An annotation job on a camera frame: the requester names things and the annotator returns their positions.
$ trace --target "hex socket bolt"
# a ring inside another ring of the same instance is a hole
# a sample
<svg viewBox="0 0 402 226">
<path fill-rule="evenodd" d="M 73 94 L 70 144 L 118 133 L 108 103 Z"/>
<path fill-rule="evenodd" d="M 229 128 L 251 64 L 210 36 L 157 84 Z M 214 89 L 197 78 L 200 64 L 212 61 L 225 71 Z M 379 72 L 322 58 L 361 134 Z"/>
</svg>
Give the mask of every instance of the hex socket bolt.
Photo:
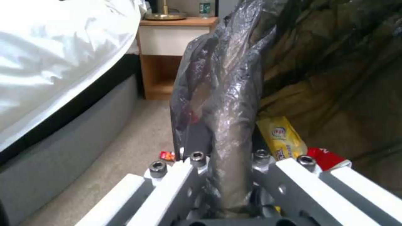
<svg viewBox="0 0 402 226">
<path fill-rule="evenodd" d="M 168 167 L 166 166 L 165 162 L 162 161 L 155 161 L 153 162 L 150 167 L 150 173 L 153 178 L 162 178 L 168 172 Z"/>
<path fill-rule="evenodd" d="M 317 165 L 317 162 L 315 159 L 313 159 L 312 157 L 308 156 L 308 155 L 301 155 L 297 158 L 297 162 L 304 166 L 304 168 L 306 168 L 308 171 L 313 172 L 314 168 Z"/>
<path fill-rule="evenodd" d="M 204 153 L 202 152 L 193 152 L 190 155 L 190 163 L 194 166 L 194 167 L 203 167 L 207 164 L 207 159 L 204 155 Z"/>
<path fill-rule="evenodd" d="M 253 160 L 254 161 L 267 160 L 267 159 L 269 159 L 270 156 L 271 155 L 269 154 L 268 150 L 258 149 L 253 154 Z"/>
</svg>

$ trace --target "white drawer front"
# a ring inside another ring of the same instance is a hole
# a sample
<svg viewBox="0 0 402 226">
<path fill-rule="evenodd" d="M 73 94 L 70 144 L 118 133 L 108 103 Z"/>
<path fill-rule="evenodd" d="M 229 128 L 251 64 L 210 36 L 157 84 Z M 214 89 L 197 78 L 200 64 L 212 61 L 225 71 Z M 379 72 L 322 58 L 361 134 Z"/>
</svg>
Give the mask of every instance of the white drawer front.
<svg viewBox="0 0 402 226">
<path fill-rule="evenodd" d="M 140 26 L 141 52 L 144 55 L 181 56 L 190 41 L 206 33 L 209 33 L 209 27 Z"/>
</svg>

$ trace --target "robotic hand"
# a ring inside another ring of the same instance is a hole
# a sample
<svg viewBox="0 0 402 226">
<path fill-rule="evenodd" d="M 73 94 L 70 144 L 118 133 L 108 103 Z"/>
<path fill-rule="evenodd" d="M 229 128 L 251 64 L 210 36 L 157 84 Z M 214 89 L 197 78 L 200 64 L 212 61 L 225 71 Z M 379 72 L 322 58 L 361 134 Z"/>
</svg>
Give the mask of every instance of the robotic hand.
<svg viewBox="0 0 402 226">
<path fill-rule="evenodd" d="M 263 150 L 252 167 L 259 216 L 202 219 L 208 162 L 194 152 L 171 168 L 156 161 L 144 177 L 127 175 L 76 226 L 402 225 L 402 201 L 353 169 L 320 172 L 311 157 L 275 162 Z"/>
</svg>

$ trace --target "red packaging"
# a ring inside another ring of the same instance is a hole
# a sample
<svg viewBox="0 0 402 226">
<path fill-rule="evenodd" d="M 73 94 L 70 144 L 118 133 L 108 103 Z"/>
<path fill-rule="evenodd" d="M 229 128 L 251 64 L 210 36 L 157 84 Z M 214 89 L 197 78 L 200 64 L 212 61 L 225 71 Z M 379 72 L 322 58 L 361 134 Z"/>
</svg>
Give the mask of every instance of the red packaging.
<svg viewBox="0 0 402 226">
<path fill-rule="evenodd" d="M 164 152 L 161 151 L 159 155 L 160 159 L 166 160 L 166 161 L 174 161 L 174 152 Z"/>
<path fill-rule="evenodd" d="M 313 157 L 323 171 L 343 166 L 352 167 L 352 162 L 325 148 L 308 148 L 307 155 Z"/>
</svg>

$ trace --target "water bottle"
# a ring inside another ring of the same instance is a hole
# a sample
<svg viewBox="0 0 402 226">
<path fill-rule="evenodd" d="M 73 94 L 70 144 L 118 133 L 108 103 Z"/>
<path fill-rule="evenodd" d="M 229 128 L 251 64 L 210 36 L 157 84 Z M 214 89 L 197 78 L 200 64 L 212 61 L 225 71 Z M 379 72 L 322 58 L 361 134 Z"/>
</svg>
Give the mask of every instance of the water bottle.
<svg viewBox="0 0 402 226">
<path fill-rule="evenodd" d="M 200 17 L 209 18 L 211 17 L 212 2 L 211 0 L 199 0 L 200 6 Z"/>
</svg>

